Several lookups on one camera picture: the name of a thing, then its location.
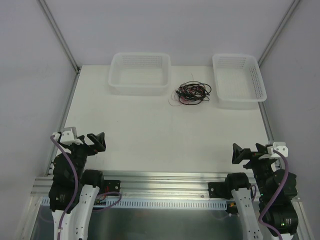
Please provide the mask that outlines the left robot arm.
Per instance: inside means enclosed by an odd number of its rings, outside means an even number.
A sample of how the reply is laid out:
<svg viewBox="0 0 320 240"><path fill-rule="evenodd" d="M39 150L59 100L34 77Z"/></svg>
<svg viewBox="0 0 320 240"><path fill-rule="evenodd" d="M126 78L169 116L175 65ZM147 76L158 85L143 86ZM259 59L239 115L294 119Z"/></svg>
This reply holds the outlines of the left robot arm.
<svg viewBox="0 0 320 240"><path fill-rule="evenodd" d="M87 158L105 152L105 134L77 136L72 129L50 136L60 150L53 161L53 178L49 190L49 208L53 217L54 239L86 240L93 206L105 189L100 170L86 169Z"/></svg>

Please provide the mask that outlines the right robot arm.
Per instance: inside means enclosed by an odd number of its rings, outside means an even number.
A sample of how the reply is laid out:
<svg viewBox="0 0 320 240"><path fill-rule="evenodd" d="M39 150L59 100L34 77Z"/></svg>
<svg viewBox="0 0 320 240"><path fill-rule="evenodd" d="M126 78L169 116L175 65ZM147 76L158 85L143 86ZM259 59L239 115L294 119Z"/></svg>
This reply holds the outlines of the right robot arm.
<svg viewBox="0 0 320 240"><path fill-rule="evenodd" d="M260 226L269 231L271 240L291 240L297 232L298 215L292 199L297 196L297 176L289 171L289 149L284 142L262 145L256 150L232 145L231 162L247 163L255 184L244 172L229 173L223 183L223 198L234 199L242 226L243 239L262 240Z"/></svg>

